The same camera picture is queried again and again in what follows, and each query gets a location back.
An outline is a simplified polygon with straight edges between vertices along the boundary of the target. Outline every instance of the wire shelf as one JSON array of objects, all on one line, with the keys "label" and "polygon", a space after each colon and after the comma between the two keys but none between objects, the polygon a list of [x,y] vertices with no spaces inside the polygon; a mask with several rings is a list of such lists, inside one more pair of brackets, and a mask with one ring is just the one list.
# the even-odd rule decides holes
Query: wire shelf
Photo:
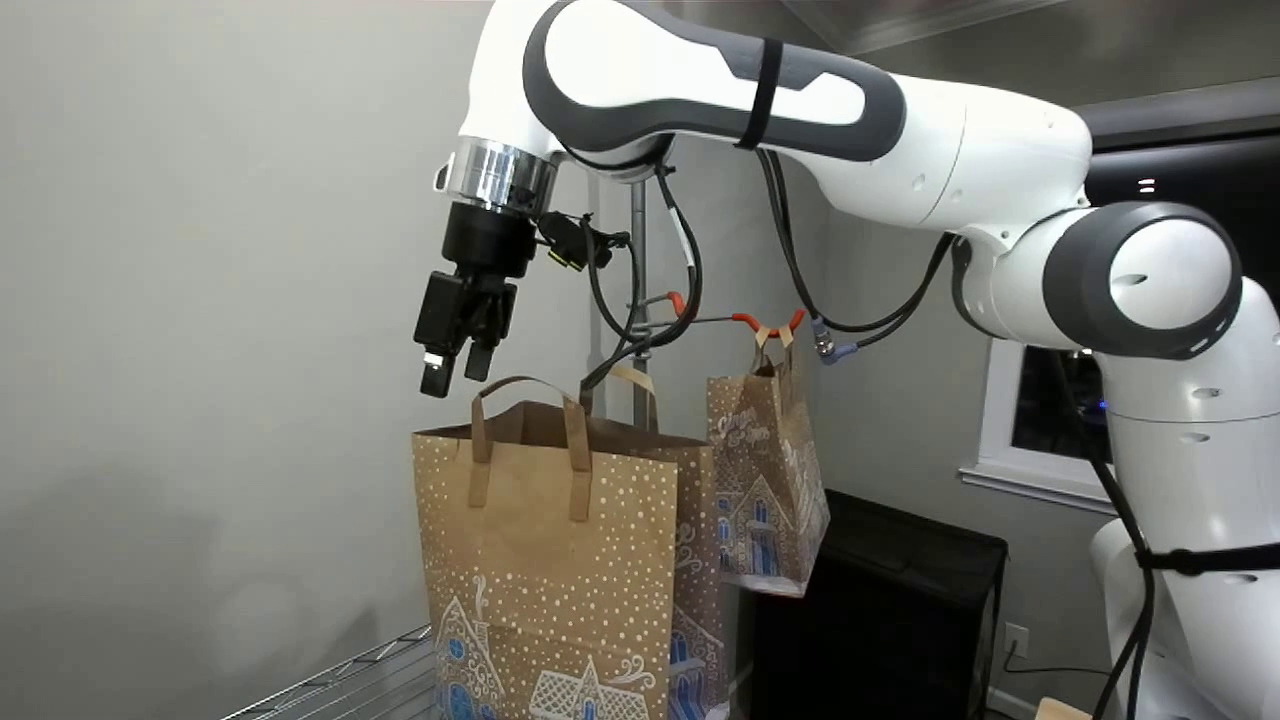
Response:
[{"label": "wire shelf", "polygon": [[223,720],[443,720],[442,650],[413,627]]}]

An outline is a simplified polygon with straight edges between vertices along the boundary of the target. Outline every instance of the wire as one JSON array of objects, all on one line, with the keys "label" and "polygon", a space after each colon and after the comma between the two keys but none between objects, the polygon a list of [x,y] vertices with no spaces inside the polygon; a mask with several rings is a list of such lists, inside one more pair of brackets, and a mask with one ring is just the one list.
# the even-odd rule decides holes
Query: wire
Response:
[{"label": "wire", "polygon": [[800,304],[809,309],[809,316],[824,319],[824,327],[836,327],[836,332],[874,332],[861,340],[861,350],[868,346],[880,346],[890,340],[893,332],[902,332],[921,301],[929,296],[929,283],[934,277],[942,272],[942,266],[948,260],[948,252],[962,243],[962,235],[942,235],[934,257],[929,257],[929,268],[924,268],[924,282],[917,283],[917,293],[893,309],[890,316],[880,319],[868,319],[868,323],[850,323],[850,319],[832,319],[829,313],[818,309],[811,293],[809,293],[809,282],[804,282],[804,268],[800,268],[800,257],[795,257],[795,232],[791,232],[791,202],[787,202],[787,182],[786,182],[786,170],[778,162],[778,153],[755,153],[759,162],[759,172],[763,172],[763,185],[768,185],[768,209],[774,209],[774,224],[778,224],[778,235],[780,235],[780,252],[787,260],[787,272],[791,272],[791,283],[795,283],[795,296]]},{"label": "wire", "polygon": [[1133,634],[1128,634],[1128,639],[1125,639],[1125,650],[1121,650],[1121,657],[1113,664],[1113,677],[1108,677],[1094,716],[1099,720],[1108,712],[1108,706],[1117,695],[1117,683],[1121,683],[1125,667],[1133,664],[1133,677],[1128,677],[1128,720],[1136,720],[1143,657],[1148,657],[1148,639],[1152,639],[1152,623],[1155,623],[1155,570],[1152,570],[1152,547],[1142,538],[1136,513],[1133,513],[1125,490],[1117,485],[1113,470],[1096,454],[1089,454],[1089,463],[1094,463],[1096,480],[1105,485],[1105,493],[1113,498],[1113,509],[1117,509],[1117,516],[1121,516],[1121,526],[1125,526],[1125,532],[1133,542],[1133,551],[1142,560],[1142,572],[1143,572],[1143,610],[1133,622]]},{"label": "wire", "polygon": [[591,393],[622,360],[643,358],[643,353],[665,350],[665,346],[678,346],[678,340],[693,327],[693,319],[696,319],[696,313],[702,313],[702,301],[706,301],[706,257],[702,257],[696,232],[687,230],[686,209],[678,206],[678,193],[672,193],[668,178],[672,178],[672,170],[657,170],[657,188],[660,188],[660,195],[665,195],[665,206],[668,206],[668,215],[672,215],[678,235],[680,235],[680,248],[686,248],[687,304],[686,304],[686,313],[680,313],[672,323],[665,323],[660,332],[635,332],[635,316],[641,316],[641,290],[635,290],[635,282],[641,282],[641,272],[635,272],[635,252],[631,252],[631,309],[627,309],[627,323],[622,323],[622,319],[613,316],[613,309],[603,304],[600,268],[597,268],[597,235],[587,232],[587,282],[591,282],[591,301],[597,301],[603,323],[622,336],[622,346],[616,346],[616,353],[613,353],[603,366],[597,366],[597,370],[579,382],[579,398],[584,398],[584,399],[587,399],[587,393]]}]

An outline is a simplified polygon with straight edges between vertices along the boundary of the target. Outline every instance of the brown paper bag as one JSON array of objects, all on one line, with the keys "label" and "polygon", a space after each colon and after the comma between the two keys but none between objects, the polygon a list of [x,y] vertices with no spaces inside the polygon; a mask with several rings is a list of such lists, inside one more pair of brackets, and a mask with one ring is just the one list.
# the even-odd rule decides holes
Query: brown paper bag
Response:
[{"label": "brown paper bag", "polygon": [[[566,422],[551,403],[515,403],[493,422],[493,432],[522,443],[566,443]],[[721,570],[713,450],[706,440],[657,438],[613,422],[591,422],[587,443],[591,454],[643,457],[680,470],[672,716],[728,716],[749,657],[742,653],[742,590]]]},{"label": "brown paper bag", "polygon": [[415,493],[453,716],[668,716],[678,470],[587,450],[420,432]]},{"label": "brown paper bag", "polygon": [[787,327],[755,332],[749,377],[709,384],[709,438],[728,570],[749,594],[804,597],[832,513]]}]

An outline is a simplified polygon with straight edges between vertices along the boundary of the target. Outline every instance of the white robotic arm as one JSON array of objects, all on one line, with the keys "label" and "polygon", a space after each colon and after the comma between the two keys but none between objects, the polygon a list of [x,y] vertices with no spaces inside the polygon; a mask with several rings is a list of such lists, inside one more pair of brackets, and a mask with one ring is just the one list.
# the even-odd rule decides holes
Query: white robotic arm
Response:
[{"label": "white robotic arm", "polygon": [[[791,158],[852,215],[972,242],[962,296],[979,327],[1099,358],[1117,470],[1155,551],[1280,542],[1280,323],[1213,215],[1089,209],[1094,142],[1055,103],[893,76],[622,0],[493,6],[462,149],[442,178],[458,195],[443,235],[458,272],[434,277],[415,327],[426,393],[450,393],[467,340],[467,377],[485,382],[555,163],[627,170],[678,131]],[[1133,566],[1108,547],[1096,547],[1108,570]],[[1180,664],[1213,701],[1168,679],[1184,695],[1143,701],[1143,716],[1280,716],[1275,572],[1168,577],[1166,590],[1190,639]]]}]

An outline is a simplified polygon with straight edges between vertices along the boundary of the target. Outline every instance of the bag handle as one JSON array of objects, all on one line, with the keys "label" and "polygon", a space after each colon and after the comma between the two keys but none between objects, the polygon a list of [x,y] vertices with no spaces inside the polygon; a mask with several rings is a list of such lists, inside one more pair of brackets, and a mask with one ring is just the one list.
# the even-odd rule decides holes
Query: bag handle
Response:
[{"label": "bag handle", "polygon": [[566,440],[568,440],[568,470],[574,470],[574,493],[568,493],[568,520],[587,526],[591,520],[591,450],[587,450],[587,413],[561,393],[555,384],[545,384],[535,377],[504,377],[475,393],[473,399],[473,490],[467,509],[485,509],[489,502],[489,463],[493,463],[493,432],[485,422],[485,399],[495,398],[508,384],[542,384],[551,390],[566,399]]},{"label": "bag handle", "polygon": [[778,327],[759,323],[759,327],[752,332],[752,340],[755,340],[755,374],[778,374],[778,370],[787,374],[791,360],[795,360],[795,332],[800,332],[804,323],[809,323],[809,313],[804,313],[804,309],[795,309],[787,323],[778,323]]},{"label": "bag handle", "polygon": [[657,384],[654,384],[654,377],[643,370],[616,366],[607,377],[622,382],[622,384],[643,390],[657,399]]}]

